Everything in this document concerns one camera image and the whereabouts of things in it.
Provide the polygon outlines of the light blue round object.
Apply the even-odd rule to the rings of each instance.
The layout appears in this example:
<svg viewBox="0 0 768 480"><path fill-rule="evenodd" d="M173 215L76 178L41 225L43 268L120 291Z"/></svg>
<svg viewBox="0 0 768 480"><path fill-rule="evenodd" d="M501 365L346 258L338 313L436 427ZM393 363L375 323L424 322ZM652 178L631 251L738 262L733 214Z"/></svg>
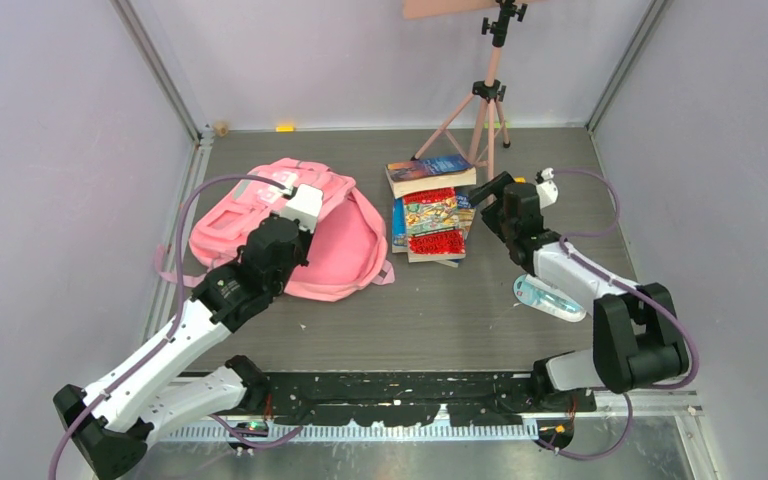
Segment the light blue round object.
<svg viewBox="0 0 768 480"><path fill-rule="evenodd" d="M519 276L513 282L512 290L519 303L557 319L577 323L587 315L586 310L571 297L532 275Z"/></svg>

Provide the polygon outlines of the pink student backpack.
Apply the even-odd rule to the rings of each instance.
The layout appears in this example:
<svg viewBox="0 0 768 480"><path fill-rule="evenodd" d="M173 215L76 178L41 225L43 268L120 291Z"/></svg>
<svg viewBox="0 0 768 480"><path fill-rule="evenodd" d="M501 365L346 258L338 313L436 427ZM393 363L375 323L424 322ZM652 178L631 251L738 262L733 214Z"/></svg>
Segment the pink student backpack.
<svg viewBox="0 0 768 480"><path fill-rule="evenodd" d="M240 307L258 313L282 294L334 302L369 284L393 282L394 272L386 259L385 222L353 178L321 163L284 158L234 180L235 186L190 232L189 248L207 273L200 277L179 270L160 274L179 288L190 289L190 300L181 304L184 309L202 303L213 312ZM303 184L324 193L308 265L293 271L282 294L270 295L248 282L236 264L237 251L270 212L284 205L283 194Z"/></svg>

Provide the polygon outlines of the small wooden block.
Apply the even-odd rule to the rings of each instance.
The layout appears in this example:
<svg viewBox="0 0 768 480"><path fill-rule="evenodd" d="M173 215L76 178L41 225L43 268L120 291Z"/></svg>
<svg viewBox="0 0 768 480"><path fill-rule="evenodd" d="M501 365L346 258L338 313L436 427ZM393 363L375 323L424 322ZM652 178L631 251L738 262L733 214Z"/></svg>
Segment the small wooden block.
<svg viewBox="0 0 768 480"><path fill-rule="evenodd" d="M224 137L230 131L229 124L226 121L224 121L224 120L220 120L220 121L215 122L212 125L212 129L213 129L214 133L218 137Z"/></svg>

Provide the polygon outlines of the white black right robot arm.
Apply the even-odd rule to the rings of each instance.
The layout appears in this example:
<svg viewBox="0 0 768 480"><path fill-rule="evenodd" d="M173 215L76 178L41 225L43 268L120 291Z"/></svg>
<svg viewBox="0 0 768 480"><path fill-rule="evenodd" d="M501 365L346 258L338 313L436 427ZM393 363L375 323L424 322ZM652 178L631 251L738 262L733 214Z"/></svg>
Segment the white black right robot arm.
<svg viewBox="0 0 768 480"><path fill-rule="evenodd" d="M669 290L614 274L576 249L571 235L546 227L542 211L558 198L556 174L547 168L535 181L519 182L502 172L468 195L514 264L558 288L592 318L591 348L535 362L532 400L551 411L571 390L624 394L688 385L698 374L699 353L677 319Z"/></svg>

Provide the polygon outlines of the red 156-storey treehouse book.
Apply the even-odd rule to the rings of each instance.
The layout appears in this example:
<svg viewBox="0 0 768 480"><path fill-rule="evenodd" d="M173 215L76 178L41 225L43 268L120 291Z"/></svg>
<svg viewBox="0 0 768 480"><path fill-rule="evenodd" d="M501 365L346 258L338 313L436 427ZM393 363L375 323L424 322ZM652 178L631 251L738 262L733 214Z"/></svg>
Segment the red 156-storey treehouse book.
<svg viewBox="0 0 768 480"><path fill-rule="evenodd" d="M462 260L466 256L454 188L405 195L402 208L409 263Z"/></svg>

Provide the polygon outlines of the pink tripod stand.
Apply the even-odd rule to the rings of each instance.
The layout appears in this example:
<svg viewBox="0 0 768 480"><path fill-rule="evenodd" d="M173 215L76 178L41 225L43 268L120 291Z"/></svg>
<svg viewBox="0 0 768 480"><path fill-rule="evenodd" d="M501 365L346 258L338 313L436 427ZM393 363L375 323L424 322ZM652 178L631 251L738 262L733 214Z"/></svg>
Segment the pink tripod stand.
<svg viewBox="0 0 768 480"><path fill-rule="evenodd" d="M490 38L491 54L484 76L473 82L470 92L412 155L414 160L424 156L426 151L441 136L446 136L455 150L474 167L486 169L486 176L495 176L496 138L502 138L502 147L511 147L509 127L504 111L507 86L498 78L502 52L512 23L524 21L529 10L528 1L456 1L447 5L444 1L423 3L409 1L404 7L407 19L419 19L444 13L466 13L470 10L497 8L494 18L482 19L481 34ZM450 131L452 123L466 107L476 103L478 111L467 148L463 147Z"/></svg>

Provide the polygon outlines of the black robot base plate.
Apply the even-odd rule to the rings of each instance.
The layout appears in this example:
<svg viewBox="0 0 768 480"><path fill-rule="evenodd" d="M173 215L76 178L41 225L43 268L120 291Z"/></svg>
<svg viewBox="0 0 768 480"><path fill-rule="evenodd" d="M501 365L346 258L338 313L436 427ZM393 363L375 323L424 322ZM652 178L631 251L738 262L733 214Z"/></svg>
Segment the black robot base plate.
<svg viewBox="0 0 768 480"><path fill-rule="evenodd" d="M282 425L506 426L523 414L595 411L593 394L551 392L527 372L269 372L235 408Z"/></svg>

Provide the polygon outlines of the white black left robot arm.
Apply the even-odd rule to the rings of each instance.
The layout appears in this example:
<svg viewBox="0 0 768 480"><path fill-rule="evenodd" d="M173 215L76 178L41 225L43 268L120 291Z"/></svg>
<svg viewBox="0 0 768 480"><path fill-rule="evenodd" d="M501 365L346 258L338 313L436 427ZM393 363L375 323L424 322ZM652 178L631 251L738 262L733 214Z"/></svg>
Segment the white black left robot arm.
<svg viewBox="0 0 768 480"><path fill-rule="evenodd" d="M293 271L307 263L323 192L310 185L285 187L286 202L248 235L229 262L211 270L180 295L172 320L118 367L86 387L63 386L53 404L65 434L49 465L55 478L67 443L73 443L99 479L133 469L162 431L200 414L236 407L258 412L265 385L231 365L212 374L203 390L180 390L183 405L162 405L158 395L185 367L223 342L281 295Z"/></svg>

